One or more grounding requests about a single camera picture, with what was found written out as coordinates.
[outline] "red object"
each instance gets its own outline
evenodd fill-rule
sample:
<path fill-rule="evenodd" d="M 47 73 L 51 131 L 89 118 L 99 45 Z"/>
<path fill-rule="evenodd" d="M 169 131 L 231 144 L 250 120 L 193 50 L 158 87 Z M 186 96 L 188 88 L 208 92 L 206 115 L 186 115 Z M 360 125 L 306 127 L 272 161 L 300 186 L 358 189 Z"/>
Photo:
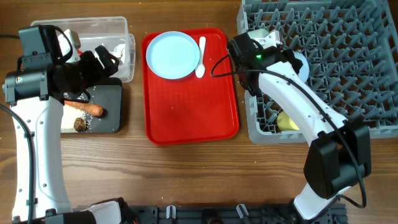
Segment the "red object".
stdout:
<path fill-rule="evenodd" d="M 197 78 L 194 71 L 179 80 L 157 76 L 148 67 L 146 50 L 160 33 L 144 38 L 141 55 L 147 137 L 160 146 L 231 138 L 239 129 L 233 78 L 210 76 L 214 64 L 228 53 L 226 36 L 219 29 L 181 32 L 197 43 L 200 37 L 206 37 L 206 72 L 202 78 Z M 215 74 L 230 71 L 229 60 L 224 60 Z"/>

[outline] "orange carrot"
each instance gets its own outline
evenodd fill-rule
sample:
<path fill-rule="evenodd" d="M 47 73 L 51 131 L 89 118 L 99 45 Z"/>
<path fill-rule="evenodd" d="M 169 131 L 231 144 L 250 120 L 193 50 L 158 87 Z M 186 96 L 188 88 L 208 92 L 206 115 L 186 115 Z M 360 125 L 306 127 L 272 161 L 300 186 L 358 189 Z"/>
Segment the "orange carrot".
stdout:
<path fill-rule="evenodd" d="M 102 106 L 95 103 L 79 103 L 65 100 L 65 104 L 76 109 L 85 111 L 86 113 L 89 113 L 93 116 L 101 116 L 104 111 Z"/>

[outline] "gray dish rack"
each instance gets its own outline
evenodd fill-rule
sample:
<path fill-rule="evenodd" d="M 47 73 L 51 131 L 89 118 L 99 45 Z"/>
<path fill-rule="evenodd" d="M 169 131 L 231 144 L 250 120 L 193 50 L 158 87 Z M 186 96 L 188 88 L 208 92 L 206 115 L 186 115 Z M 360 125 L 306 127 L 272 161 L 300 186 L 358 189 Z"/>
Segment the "gray dish rack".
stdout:
<path fill-rule="evenodd" d="M 307 85 L 334 110 L 369 125 L 371 138 L 398 137 L 398 36 L 387 0 L 242 0 L 238 33 L 277 29 L 283 45 L 306 56 Z M 272 99 L 245 92 L 256 144 L 305 142 L 280 131 Z"/>

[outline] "white spoon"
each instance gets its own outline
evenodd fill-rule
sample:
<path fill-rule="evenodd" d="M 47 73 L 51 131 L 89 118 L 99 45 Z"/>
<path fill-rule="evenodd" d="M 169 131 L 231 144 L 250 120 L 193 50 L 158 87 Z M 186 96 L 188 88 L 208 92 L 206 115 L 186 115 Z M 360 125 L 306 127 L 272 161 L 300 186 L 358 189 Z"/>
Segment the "white spoon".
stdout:
<path fill-rule="evenodd" d="M 195 74 L 198 78 L 203 77 L 205 74 L 205 65 L 203 64 L 203 56 L 205 54 L 206 37 L 200 37 L 199 39 L 199 49 L 200 49 L 200 59 L 197 68 L 195 69 Z"/>

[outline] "wood grain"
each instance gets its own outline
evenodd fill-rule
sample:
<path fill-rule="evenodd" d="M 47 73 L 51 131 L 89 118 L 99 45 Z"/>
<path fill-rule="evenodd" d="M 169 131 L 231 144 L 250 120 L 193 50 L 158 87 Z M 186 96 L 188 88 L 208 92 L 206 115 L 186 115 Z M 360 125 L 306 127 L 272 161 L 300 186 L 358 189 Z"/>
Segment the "wood grain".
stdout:
<path fill-rule="evenodd" d="M 0 33 L 16 34 L 40 19 L 124 16 L 136 37 L 135 76 L 123 85 L 122 130 L 62 135 L 63 174 L 73 207 L 113 197 L 124 197 L 130 205 L 259 205 L 288 202 L 300 193 L 308 146 L 254 145 L 248 138 L 244 91 L 237 83 L 241 129 L 234 138 L 156 147 L 145 135 L 140 54 L 145 34 L 218 27 L 232 38 L 240 1 L 19 1 L 23 4 L 0 4 Z M 0 49 L 0 80 L 4 80 L 16 68 L 22 49 L 12 39 L 1 39 Z M 0 102 L 4 103 L 2 94 Z M 0 138 L 0 223 L 10 223 L 16 193 L 16 140 L 12 119 L 2 111 Z M 398 139 L 372 141 L 373 173 L 365 180 L 368 207 L 348 206 L 351 223 L 397 223 L 397 146 Z M 347 195 L 360 199 L 358 187 Z"/>

